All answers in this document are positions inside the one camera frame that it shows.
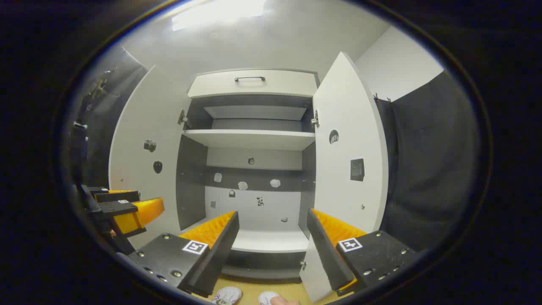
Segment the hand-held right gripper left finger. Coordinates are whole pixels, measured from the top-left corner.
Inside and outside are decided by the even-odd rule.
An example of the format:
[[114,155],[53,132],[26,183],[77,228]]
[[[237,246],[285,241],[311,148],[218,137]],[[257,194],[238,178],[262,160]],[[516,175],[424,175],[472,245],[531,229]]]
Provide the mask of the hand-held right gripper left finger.
[[230,211],[179,236],[162,233],[127,256],[130,266],[174,289],[209,297],[240,228]]

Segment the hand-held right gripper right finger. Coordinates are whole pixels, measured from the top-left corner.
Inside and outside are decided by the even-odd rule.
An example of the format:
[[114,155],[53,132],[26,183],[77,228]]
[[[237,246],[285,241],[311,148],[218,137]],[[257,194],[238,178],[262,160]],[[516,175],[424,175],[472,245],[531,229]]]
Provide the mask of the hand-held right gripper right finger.
[[307,227],[331,291],[339,297],[377,286],[420,256],[383,230],[365,233],[313,208]]

